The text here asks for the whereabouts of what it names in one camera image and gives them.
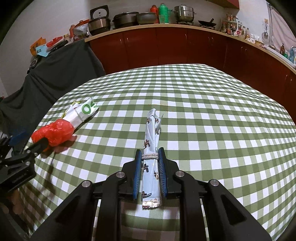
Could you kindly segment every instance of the green bottle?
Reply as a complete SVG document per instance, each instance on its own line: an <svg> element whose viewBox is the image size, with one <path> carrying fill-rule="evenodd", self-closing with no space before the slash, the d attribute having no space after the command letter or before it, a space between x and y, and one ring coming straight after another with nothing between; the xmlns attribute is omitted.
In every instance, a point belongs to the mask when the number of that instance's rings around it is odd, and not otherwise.
<svg viewBox="0 0 296 241"><path fill-rule="evenodd" d="M159 23L169 23L168 18L170 16L170 10L164 3L162 3L159 6L158 12L159 12Z"/></svg>

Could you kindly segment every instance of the table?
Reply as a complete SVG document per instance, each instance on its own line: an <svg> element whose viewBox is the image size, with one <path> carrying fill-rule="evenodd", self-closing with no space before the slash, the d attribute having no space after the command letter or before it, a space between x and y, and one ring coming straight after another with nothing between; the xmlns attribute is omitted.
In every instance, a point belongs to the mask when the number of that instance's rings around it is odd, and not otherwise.
<svg viewBox="0 0 296 241"><path fill-rule="evenodd" d="M163 114L158 147L180 170L202 181L218 179L273 240L289 224L296 200L296 126L274 100L206 65L145 67L67 93L37 129L89 97L99 111L77 128L70 148L39 155L37 176L20 188L31 232L83 180L105 180L143 149L152 108ZM179 240L178 212L176 200L153 210L142 210L140 198L124 202L122 240Z"/></svg>

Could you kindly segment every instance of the curtain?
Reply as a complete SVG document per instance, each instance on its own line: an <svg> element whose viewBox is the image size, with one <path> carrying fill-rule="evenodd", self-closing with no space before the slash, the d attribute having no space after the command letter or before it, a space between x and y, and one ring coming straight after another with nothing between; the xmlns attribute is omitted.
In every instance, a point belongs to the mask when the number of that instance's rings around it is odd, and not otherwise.
<svg viewBox="0 0 296 241"><path fill-rule="evenodd" d="M279 51L282 44L284 44L285 50L290 54L290 48L296 46L296 38L278 11L271 5L268 4L268 6L270 10L271 45L275 46Z"/></svg>

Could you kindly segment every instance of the metal pot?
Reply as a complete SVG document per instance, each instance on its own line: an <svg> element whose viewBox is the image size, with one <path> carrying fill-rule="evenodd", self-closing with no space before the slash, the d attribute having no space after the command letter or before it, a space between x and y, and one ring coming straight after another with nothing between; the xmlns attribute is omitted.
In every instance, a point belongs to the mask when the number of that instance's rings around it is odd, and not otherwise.
<svg viewBox="0 0 296 241"><path fill-rule="evenodd" d="M157 14L155 12L142 12L137 14L137 21L140 25L154 24L157 20Z"/></svg>
<svg viewBox="0 0 296 241"><path fill-rule="evenodd" d="M139 12L122 12L113 18L115 28L124 28L139 25L137 22L137 14Z"/></svg>
<svg viewBox="0 0 296 241"><path fill-rule="evenodd" d="M94 12L104 9L107 12L107 15L104 17L99 17L99 18L95 18L94 19ZM96 7L92 10L90 10L90 16L91 16L91 20L89 21L89 32L91 35L97 35L97 34L101 34L104 32L107 32L110 30L111 25L110 25L110 19L109 17L109 8L108 5L104 5L101 7Z"/></svg>
<svg viewBox="0 0 296 241"><path fill-rule="evenodd" d="M177 22L188 22L192 23L194 20L194 11L192 7L188 7L186 5L180 5L174 7L172 12L175 13Z"/></svg>

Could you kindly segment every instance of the gingham pattern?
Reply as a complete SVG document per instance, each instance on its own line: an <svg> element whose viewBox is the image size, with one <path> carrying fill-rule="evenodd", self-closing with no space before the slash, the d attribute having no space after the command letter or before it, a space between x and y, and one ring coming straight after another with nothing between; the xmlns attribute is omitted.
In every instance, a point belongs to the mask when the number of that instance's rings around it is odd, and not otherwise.
<svg viewBox="0 0 296 241"><path fill-rule="evenodd" d="M99 182L143 149L146 115L162 115L159 147L195 179L218 179L275 240L295 213L296 130L267 96L199 64L133 69L93 79L61 97L38 128L92 97L100 107L66 151L36 158L21 188L32 230L83 180ZM122 240L179 240L178 201L142 210L122 205Z"/></svg>

